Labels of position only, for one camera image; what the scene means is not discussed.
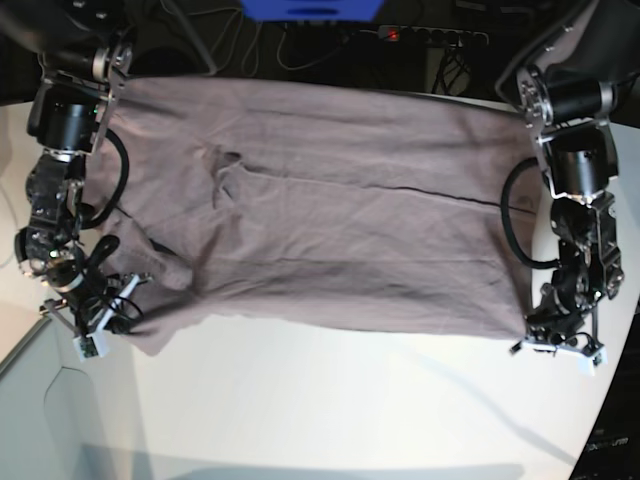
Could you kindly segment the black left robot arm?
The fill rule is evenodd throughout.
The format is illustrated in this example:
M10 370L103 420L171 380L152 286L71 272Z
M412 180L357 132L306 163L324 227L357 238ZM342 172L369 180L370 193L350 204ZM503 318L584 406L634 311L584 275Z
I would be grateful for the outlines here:
M621 89L639 74L639 5L635 1L572 1L509 62L497 94L523 117L534 154L507 177L508 200L518 177L538 168L552 198L550 224L559 255L537 261L518 244L508 213L501 216L512 252L533 270L551 272L540 303L525 318L520 348L583 358L605 356L598 305L624 280L617 244L618 175L610 128Z

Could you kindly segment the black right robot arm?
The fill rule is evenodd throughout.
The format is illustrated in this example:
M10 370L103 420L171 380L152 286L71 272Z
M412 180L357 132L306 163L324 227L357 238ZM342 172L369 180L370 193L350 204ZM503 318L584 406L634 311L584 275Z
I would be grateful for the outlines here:
M4 1L1 31L35 53L42 69L27 132L43 151L26 180L29 223L15 236L15 256L27 275L48 284L58 300L42 306L58 317L68 309L69 328L88 351L99 335L127 335L142 320L130 296L147 274L105 275L103 262L120 245L103 236L84 253L81 232L111 215L130 171L128 152L108 123L125 87L137 27L125 1ZM101 210L83 200L86 161L109 141L120 160L119 179Z

